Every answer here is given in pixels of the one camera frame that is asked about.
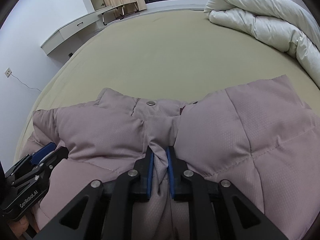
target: power cord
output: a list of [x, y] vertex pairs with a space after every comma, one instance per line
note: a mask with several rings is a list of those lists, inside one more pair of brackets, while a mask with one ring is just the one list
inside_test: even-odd
[[42, 91], [41, 91], [40, 89], [38, 89], [38, 88], [31, 88], [31, 87], [29, 87], [28, 85], [26, 85], [25, 83], [21, 82], [21, 80], [20, 80], [19, 78], [17, 78], [16, 76], [12, 75], [12, 73], [11, 73], [10, 75], [13, 76], [13, 77], [15, 77], [16, 79], [18, 79], [19, 82], [20, 82], [21, 84], [25, 85], [27, 88], [38, 90], [40, 93], [42, 92]]

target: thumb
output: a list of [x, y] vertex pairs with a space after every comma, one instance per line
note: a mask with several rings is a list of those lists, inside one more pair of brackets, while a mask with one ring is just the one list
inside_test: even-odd
[[24, 233], [29, 226], [28, 219], [26, 216], [20, 219], [18, 222], [13, 222], [9, 224], [12, 232], [15, 234], [16, 237], [20, 237], [22, 233]]

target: desk drawer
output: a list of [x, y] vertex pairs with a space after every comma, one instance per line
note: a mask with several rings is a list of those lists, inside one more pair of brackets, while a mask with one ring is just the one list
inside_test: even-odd
[[61, 33], [63, 39], [66, 40], [73, 34], [77, 33], [79, 30], [82, 30], [84, 27], [87, 27], [91, 23], [94, 23], [98, 20], [98, 15], [89, 14], [62, 27], [59, 32]]

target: white comforter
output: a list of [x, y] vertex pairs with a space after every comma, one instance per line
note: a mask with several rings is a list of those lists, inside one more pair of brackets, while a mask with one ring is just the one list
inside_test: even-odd
[[291, 0], [209, 0], [210, 22], [252, 35], [297, 58], [320, 87], [320, 28], [315, 19]]

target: beige bed sheet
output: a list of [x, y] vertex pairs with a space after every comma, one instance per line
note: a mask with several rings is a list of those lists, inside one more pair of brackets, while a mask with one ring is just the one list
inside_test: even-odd
[[111, 24], [84, 44], [44, 88], [15, 161], [33, 131], [32, 112], [95, 100], [104, 87], [149, 99], [193, 101], [286, 74], [320, 115], [320, 91], [299, 63], [253, 37], [209, 22], [201, 11], [171, 11]]

